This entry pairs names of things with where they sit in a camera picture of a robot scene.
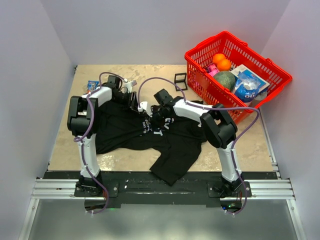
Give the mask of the black printed t-shirt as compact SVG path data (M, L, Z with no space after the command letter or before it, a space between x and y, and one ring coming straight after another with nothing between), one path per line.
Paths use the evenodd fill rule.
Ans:
M170 186L197 161L206 141L198 122L185 117L167 117L156 128L147 116L122 104L109 101L100 107L96 153L106 154L118 148L157 150L160 156L150 171Z

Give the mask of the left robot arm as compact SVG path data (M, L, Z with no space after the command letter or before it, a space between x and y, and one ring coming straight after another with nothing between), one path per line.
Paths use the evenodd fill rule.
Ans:
M70 98L67 128L74 136L73 141L77 144L80 155L81 170L76 183L78 191L91 196L108 196L96 151L96 135L102 106L107 102L115 102L136 108L136 93L132 90L136 84L135 80L129 81L110 73L105 83L101 80L90 81L84 95Z

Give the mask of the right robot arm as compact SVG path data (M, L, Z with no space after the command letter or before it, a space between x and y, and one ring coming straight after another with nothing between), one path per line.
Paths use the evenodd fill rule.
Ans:
M221 183L213 189L221 198L235 196L241 190L242 184L242 171L239 169L233 146L238 128L228 111L224 110L224 106L207 106L181 96L172 97L165 89L157 92L154 98L159 106L151 110L152 122L159 123L174 115L200 124L206 140L216 148L222 167Z

